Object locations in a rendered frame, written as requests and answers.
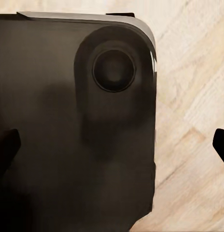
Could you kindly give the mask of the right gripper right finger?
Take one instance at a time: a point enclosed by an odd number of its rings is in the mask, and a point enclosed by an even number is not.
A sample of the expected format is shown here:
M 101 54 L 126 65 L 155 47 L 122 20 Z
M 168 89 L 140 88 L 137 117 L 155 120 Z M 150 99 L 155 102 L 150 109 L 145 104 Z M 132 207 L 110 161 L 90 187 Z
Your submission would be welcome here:
M 224 130 L 223 129 L 216 129 L 214 134 L 214 138 L 212 141 L 212 146 L 221 157 L 224 162 Z

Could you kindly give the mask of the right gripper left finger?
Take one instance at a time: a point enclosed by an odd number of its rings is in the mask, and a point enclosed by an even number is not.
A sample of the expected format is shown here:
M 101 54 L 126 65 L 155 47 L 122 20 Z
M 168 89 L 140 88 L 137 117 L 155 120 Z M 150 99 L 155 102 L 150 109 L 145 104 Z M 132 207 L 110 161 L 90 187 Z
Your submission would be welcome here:
M 17 129 L 0 132 L 0 181 L 21 147 Z

